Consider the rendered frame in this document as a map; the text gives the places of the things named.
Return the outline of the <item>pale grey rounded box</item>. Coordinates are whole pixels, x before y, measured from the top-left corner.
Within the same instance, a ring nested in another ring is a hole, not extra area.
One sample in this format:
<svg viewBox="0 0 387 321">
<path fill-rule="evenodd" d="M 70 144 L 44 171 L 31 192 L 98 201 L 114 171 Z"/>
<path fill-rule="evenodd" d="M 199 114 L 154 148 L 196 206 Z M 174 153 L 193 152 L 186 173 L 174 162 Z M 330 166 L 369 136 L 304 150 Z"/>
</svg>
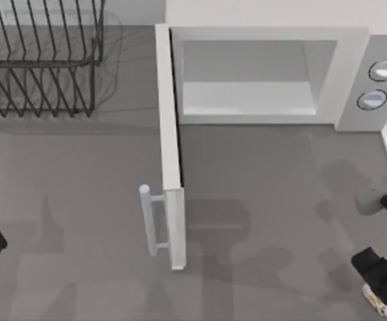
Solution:
<svg viewBox="0 0 387 321">
<path fill-rule="evenodd" d="M 387 176 L 370 183 L 366 188 L 355 194 L 355 204 L 361 215 L 372 215 L 383 206 L 381 199 L 387 195 Z"/>
</svg>

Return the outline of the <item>pale microwave oven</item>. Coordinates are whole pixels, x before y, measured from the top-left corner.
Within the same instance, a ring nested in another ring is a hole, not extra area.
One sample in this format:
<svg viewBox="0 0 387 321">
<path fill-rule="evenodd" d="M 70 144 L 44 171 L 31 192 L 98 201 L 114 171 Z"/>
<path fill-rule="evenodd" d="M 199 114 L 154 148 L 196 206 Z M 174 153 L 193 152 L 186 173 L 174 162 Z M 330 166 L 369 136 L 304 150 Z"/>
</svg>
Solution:
<svg viewBox="0 0 387 321">
<path fill-rule="evenodd" d="M 166 0 L 183 124 L 330 124 L 378 132 L 387 102 L 387 0 Z"/>
</svg>

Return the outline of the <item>round microwave knob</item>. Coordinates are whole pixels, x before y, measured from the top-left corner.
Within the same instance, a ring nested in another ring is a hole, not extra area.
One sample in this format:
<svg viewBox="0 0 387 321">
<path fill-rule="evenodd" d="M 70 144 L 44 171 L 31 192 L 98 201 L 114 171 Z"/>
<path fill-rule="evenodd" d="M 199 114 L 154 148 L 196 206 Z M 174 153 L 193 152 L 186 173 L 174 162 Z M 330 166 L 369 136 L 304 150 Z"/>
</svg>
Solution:
<svg viewBox="0 0 387 321">
<path fill-rule="evenodd" d="M 364 92 L 357 99 L 357 106 L 361 110 L 376 110 L 387 102 L 387 93 L 383 90 Z"/>
<path fill-rule="evenodd" d="M 375 62 L 368 71 L 368 76 L 375 82 L 387 81 L 387 59 Z"/>
</svg>

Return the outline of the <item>pale microwave door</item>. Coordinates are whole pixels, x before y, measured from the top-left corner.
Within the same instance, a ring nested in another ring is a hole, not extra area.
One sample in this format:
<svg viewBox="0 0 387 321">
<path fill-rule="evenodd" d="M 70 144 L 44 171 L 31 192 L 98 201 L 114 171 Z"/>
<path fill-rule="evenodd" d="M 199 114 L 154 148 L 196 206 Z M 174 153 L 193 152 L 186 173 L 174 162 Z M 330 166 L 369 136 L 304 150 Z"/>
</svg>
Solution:
<svg viewBox="0 0 387 321">
<path fill-rule="evenodd" d="M 187 265 L 185 195 L 179 154 L 176 93 L 170 35 L 171 32 L 168 26 L 164 24 L 155 26 L 161 171 L 169 257 L 171 269 L 181 271 Z"/>
</svg>

